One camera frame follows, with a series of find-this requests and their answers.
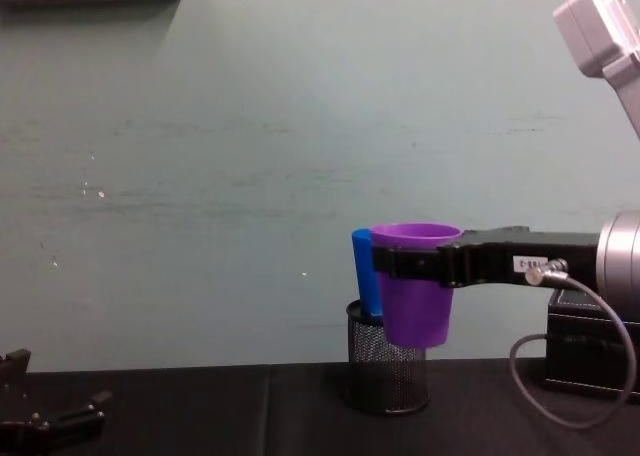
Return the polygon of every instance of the black bracket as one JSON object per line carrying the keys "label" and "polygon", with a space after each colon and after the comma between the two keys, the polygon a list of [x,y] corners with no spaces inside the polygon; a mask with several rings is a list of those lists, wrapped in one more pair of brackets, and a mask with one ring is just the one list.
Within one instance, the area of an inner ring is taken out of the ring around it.
{"label": "black bracket", "polygon": [[20,381],[27,374],[31,351],[19,349],[0,357],[0,383],[11,384]]}
{"label": "black bracket", "polygon": [[527,264],[564,259],[571,275],[596,287],[599,235],[533,232],[523,226],[465,231],[434,249],[373,248],[373,265],[393,278],[426,279],[460,288],[474,284],[527,284]]}
{"label": "black bracket", "polygon": [[34,412],[26,421],[0,422],[0,454],[47,455],[96,439],[102,433],[110,401],[111,393],[105,391],[70,411]]}

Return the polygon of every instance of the pen holder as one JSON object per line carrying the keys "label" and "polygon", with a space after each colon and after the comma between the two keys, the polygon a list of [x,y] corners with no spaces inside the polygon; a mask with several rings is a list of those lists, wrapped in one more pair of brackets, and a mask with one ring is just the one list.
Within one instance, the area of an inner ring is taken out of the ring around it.
{"label": "pen holder", "polygon": [[426,350],[393,345],[385,339],[382,318],[347,306],[349,380],[347,403],[369,414],[415,413],[429,403]]}

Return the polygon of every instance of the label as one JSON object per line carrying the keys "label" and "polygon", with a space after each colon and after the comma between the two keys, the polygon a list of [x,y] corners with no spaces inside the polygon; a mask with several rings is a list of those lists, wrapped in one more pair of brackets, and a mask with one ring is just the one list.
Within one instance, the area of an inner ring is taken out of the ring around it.
{"label": "label", "polygon": [[513,270],[516,273],[526,273],[530,268],[535,268],[547,264],[549,258],[539,256],[514,256]]}

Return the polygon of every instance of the cable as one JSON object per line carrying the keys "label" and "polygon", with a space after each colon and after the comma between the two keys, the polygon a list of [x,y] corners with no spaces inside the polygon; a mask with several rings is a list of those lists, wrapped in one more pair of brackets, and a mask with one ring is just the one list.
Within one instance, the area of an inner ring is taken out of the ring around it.
{"label": "cable", "polygon": [[624,323],[620,319],[620,316],[618,316],[618,314],[613,310],[613,308],[611,308],[611,306],[609,306],[604,299],[598,296],[598,294],[595,291],[585,286],[581,282],[576,281],[575,279],[567,278],[565,279],[565,283],[589,295],[591,299],[593,299],[593,301],[607,313],[607,315],[611,318],[611,320],[615,324],[616,329],[620,333],[620,337],[622,338],[622,344],[624,345],[624,350],[627,355],[627,361],[628,361],[627,379],[624,384],[624,388],[622,389],[622,392],[620,393],[616,401],[613,403],[613,405],[607,411],[605,411],[603,414],[601,414],[600,416],[590,421],[584,421],[584,422],[567,421],[566,419],[556,416],[551,411],[549,411],[544,406],[542,406],[542,404],[540,404],[531,395],[529,390],[525,387],[524,383],[522,382],[522,379],[520,379],[518,370],[516,368],[516,358],[518,355],[518,350],[520,349],[521,346],[523,346],[524,344],[530,341],[547,339],[546,334],[532,334],[530,336],[525,336],[524,338],[519,339],[516,342],[516,344],[514,344],[511,347],[511,351],[509,353],[509,369],[516,383],[516,386],[518,386],[518,389],[520,390],[522,395],[533,405],[533,407],[535,407],[540,413],[542,413],[543,416],[545,416],[547,419],[550,419],[554,423],[559,424],[560,426],[564,426],[565,428],[585,430],[585,429],[594,428],[596,426],[599,426],[607,422],[618,410],[620,410],[620,408],[622,408],[625,405],[625,403],[627,402],[627,399],[629,398],[629,394],[631,394],[631,392],[633,391],[633,387],[636,382],[636,373],[637,373],[638,363],[636,360],[636,351],[635,351],[635,348],[633,347],[633,342],[631,341],[631,336],[629,336],[629,332],[627,331],[627,328],[625,328]]}

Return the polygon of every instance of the metal cylinder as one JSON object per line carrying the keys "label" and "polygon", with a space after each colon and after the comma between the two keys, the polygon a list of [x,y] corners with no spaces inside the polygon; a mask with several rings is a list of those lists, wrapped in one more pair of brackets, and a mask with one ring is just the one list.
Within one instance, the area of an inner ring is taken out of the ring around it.
{"label": "metal cylinder", "polygon": [[621,314],[640,313],[640,211],[617,214],[602,228],[598,292]]}

